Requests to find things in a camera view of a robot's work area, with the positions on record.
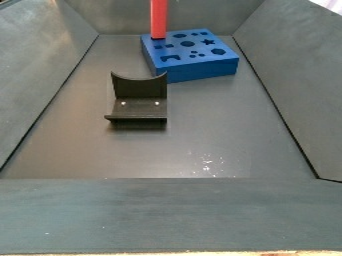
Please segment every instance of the blue foam block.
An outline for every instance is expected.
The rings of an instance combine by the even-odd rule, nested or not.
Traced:
[[[168,83],[232,75],[239,56],[207,29],[172,31],[166,39],[142,35],[143,54],[154,76],[168,72]]]

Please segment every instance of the gray metal surface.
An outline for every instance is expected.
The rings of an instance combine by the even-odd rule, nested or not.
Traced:
[[[342,17],[266,1],[234,34],[310,162],[342,181]]]
[[[240,55],[235,76],[168,85],[162,131],[116,131],[111,71],[151,77],[139,36],[100,36],[35,125],[3,178],[313,179]]]
[[[150,1],[65,0],[100,34],[150,31]],[[168,30],[208,28],[231,35],[265,0],[170,0]]]
[[[0,34],[1,166],[98,33],[61,0],[31,0],[0,10]]]
[[[5,180],[0,194],[1,254],[342,250],[327,181]]]

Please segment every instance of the hole in blue block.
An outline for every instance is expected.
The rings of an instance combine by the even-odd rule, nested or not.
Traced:
[[[215,41],[206,39],[204,41],[202,41],[202,43],[206,45],[210,45],[210,44],[215,44]]]
[[[184,46],[184,47],[191,47],[191,46],[195,45],[195,43],[191,42],[191,41],[184,41],[184,42],[180,43],[180,45]]]
[[[180,56],[179,55],[167,55],[167,56],[160,57],[160,60],[163,62],[167,62],[167,60],[170,60],[170,59],[180,60]]]
[[[226,54],[226,51],[223,50],[223,49],[212,49],[211,50],[211,52],[214,53],[214,54],[216,54],[216,55],[223,55],[223,54]]]
[[[175,34],[174,37],[175,38],[183,38],[183,37],[187,37],[187,35],[186,34]]]

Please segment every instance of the bin floor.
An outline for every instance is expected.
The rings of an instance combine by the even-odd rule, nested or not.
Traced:
[[[314,179],[235,41],[222,39],[240,56],[236,75],[170,84],[166,128],[131,130],[115,129],[104,115],[110,72],[151,76],[140,41],[100,36],[1,178]]]

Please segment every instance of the red peg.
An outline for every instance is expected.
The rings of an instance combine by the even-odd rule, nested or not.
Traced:
[[[151,36],[152,39],[166,38],[168,0],[151,0]]]

